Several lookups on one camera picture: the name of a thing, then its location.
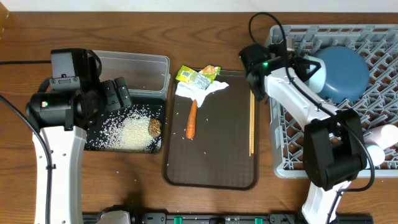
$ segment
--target white paper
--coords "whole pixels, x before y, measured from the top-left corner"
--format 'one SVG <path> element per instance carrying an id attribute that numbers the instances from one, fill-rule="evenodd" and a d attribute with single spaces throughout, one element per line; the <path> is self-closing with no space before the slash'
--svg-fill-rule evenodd
<path id="1" fill-rule="evenodd" d="M 207 95 L 213 93 L 214 91 L 225 89 L 227 86 L 229 85 L 226 82 L 221 83 L 214 80 L 213 83 L 210 84 L 206 90 L 201 90 L 185 82 L 179 82 L 175 94 L 178 96 L 191 98 L 192 101 L 196 100 L 198 102 L 198 107 L 200 107 L 203 104 Z"/>

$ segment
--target black base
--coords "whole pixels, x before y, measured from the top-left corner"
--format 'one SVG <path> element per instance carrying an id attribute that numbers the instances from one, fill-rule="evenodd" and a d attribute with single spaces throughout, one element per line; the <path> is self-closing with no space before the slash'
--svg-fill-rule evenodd
<path id="1" fill-rule="evenodd" d="M 94 224 L 98 215 L 83 214 L 83 224 Z M 302 215 L 289 213 L 270 215 L 184 215 L 145 213 L 131 224 L 308 224 Z M 332 224 L 373 224 L 371 216 L 337 216 Z"/>

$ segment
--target wooden chopstick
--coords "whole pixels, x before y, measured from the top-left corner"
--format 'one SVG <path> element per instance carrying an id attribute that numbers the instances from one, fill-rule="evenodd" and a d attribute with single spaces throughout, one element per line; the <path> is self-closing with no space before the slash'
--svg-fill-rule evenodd
<path id="1" fill-rule="evenodd" d="M 250 91 L 249 156 L 254 154 L 254 94 Z"/>

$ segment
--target wooden surface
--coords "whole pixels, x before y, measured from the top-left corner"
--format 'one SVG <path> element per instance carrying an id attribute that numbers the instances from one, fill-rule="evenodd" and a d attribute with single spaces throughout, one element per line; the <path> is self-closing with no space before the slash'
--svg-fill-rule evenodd
<path id="1" fill-rule="evenodd" d="M 398 14 L 277 13 L 283 24 L 391 24 Z M 166 55 L 174 77 L 181 65 L 220 65 L 242 70 L 238 52 L 251 44 L 252 13 L 43 13 L 12 12 L 0 41 L 0 60 L 49 60 L 52 49 L 94 50 Z M 264 41 L 274 23 L 259 17 L 254 35 Z M 50 65 L 0 67 L 0 92 L 24 111 Z M 310 182 L 280 179 L 272 171 L 269 106 L 260 105 L 260 177 L 249 191 L 173 187 L 163 180 L 163 149 L 157 155 L 86 151 L 82 170 L 82 205 L 99 212 L 113 204 L 139 211 L 198 213 L 267 213 L 299 211 Z M 32 223 L 35 213 L 36 162 L 32 133 L 0 104 L 0 222 Z M 352 187 L 367 183 L 355 180 Z M 364 193 L 344 195 L 338 211 L 370 213 L 376 223 L 398 220 L 398 179 L 376 179 Z"/>

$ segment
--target green clip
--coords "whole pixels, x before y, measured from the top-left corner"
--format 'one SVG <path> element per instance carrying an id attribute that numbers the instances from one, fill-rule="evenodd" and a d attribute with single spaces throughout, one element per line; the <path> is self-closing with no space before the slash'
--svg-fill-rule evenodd
<path id="1" fill-rule="evenodd" d="M 255 218 L 254 224 L 262 224 L 262 218 Z"/>
<path id="2" fill-rule="evenodd" d="M 174 217 L 174 224 L 182 224 L 182 217 Z"/>

